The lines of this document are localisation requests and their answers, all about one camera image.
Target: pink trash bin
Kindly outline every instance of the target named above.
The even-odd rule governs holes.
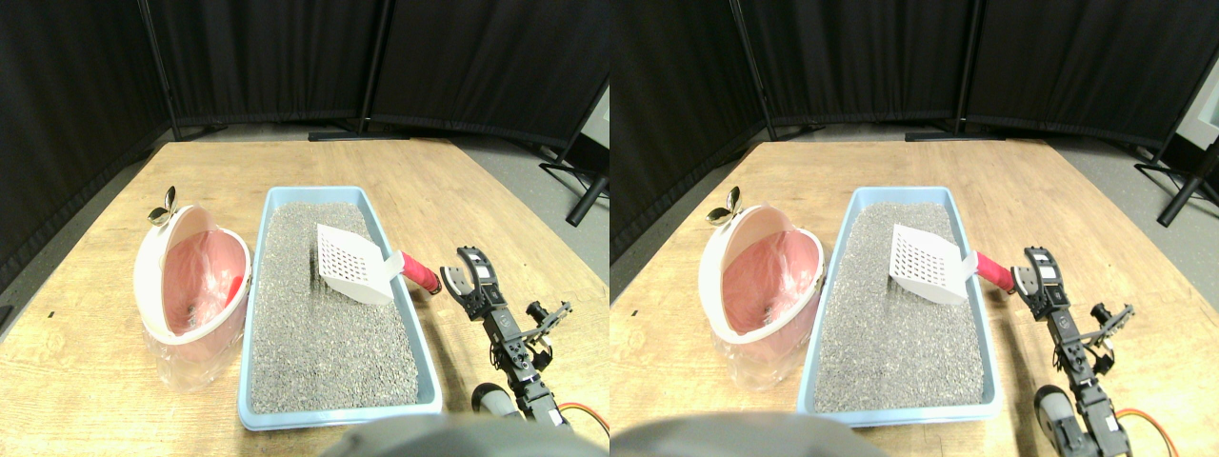
[[[240,352],[250,250],[201,206],[178,208],[144,238],[135,260],[135,302],[161,380],[202,389]]]
[[[712,234],[698,296],[736,385],[769,389],[803,361],[825,257],[816,235],[769,205],[746,208]]]

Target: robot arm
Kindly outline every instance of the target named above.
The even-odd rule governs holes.
[[[449,294],[466,310],[466,316],[472,322],[483,322],[483,329],[491,340],[491,363],[508,375],[508,388],[517,399],[517,408],[529,419],[570,429],[558,412],[555,396],[541,381],[541,370],[553,358],[546,335],[570,312],[572,305],[563,302],[551,313],[536,301],[529,303],[525,312],[538,327],[522,331],[507,308],[507,300],[500,292],[491,261],[477,247],[460,247],[457,256],[469,268],[471,280],[466,280],[466,273],[461,268],[451,267],[441,267],[440,277]],[[494,396],[496,389],[494,385],[480,385],[474,391],[475,408],[485,403],[483,400],[486,395]],[[501,416],[506,413],[503,408],[496,409],[500,409],[497,413]]]
[[[1075,319],[1070,316],[1070,301],[1063,289],[1062,273],[1050,251],[1041,247],[1028,247],[1024,255],[1032,267],[1012,267],[1015,291],[1029,306],[1037,322],[1046,322],[1054,339],[1054,367],[1065,372],[1070,390],[1075,396],[1075,411],[1084,417],[1087,431],[1082,431],[1070,411],[1065,392],[1057,386],[1047,385],[1037,390],[1034,405],[1046,438],[1054,445],[1061,456],[1117,456],[1130,452],[1130,441],[1125,429],[1113,413],[1113,403],[1101,389],[1097,374],[1104,374],[1113,367],[1112,342],[1109,338],[1125,325],[1134,307],[1126,307],[1113,316],[1104,303],[1092,307],[1092,317],[1101,329],[1080,334]],[[1111,353],[1096,356],[1096,364],[1089,366],[1089,346],[1106,345]]]

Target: gray floor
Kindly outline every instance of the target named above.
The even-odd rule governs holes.
[[[907,132],[935,132],[930,128],[891,124],[835,124],[807,133],[791,141],[902,141]],[[753,141],[764,140],[764,134]],[[1219,208],[1192,200],[1169,228],[1156,217],[1176,189],[1162,174],[1154,180],[1139,173],[1139,161],[1130,154],[1100,140],[1080,136],[1046,140],[1134,221],[1147,238],[1176,266],[1202,296],[1219,310]],[[652,255],[694,208],[736,167],[733,162],[716,168],[666,212],[611,267],[611,300],[617,299]]]
[[[189,134],[195,129],[187,129]],[[228,129],[200,138],[195,141],[293,141],[307,140],[310,132],[341,132],[338,128],[308,127],[299,124],[254,123],[235,124]],[[155,146],[161,146],[172,136],[167,133]],[[580,227],[572,227],[564,221],[579,200],[584,189],[579,182],[567,173],[556,173],[556,180],[538,167],[542,160],[534,154],[501,139],[467,135],[451,138],[457,147],[491,173],[513,195],[525,204],[542,222],[550,227],[602,280],[610,278],[610,202],[599,200],[589,211]],[[101,214],[102,210],[119,191],[139,173],[145,161],[134,163],[118,173],[84,208],[80,210],[60,230],[55,238],[34,257],[13,283],[0,292],[0,306],[13,305],[15,311],[2,323],[2,339],[10,323],[15,322],[22,308],[38,292],[43,283],[63,261],[68,251],[84,235],[84,232]]]

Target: litter scoop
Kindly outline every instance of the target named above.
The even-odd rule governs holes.
[[[413,280],[432,295],[440,291],[434,272],[402,251],[382,258],[380,247],[355,233],[317,224],[318,274],[325,284],[364,305],[394,301],[390,280],[399,274]]]
[[[961,258],[961,249],[940,235],[894,224],[889,275],[903,289],[941,305],[959,305],[968,297],[965,280],[978,274],[1012,292],[1012,272],[978,251]]]

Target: white wall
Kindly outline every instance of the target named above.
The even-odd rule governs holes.
[[[1210,76],[1202,84],[1198,97],[1190,105],[1176,134],[1203,150],[1219,138],[1219,65],[1210,68]]]
[[[610,87],[606,87],[605,95],[601,95],[601,101],[597,101],[597,106],[592,108],[592,115],[589,116],[589,122],[584,123],[584,129],[580,133],[602,146],[610,147]]]

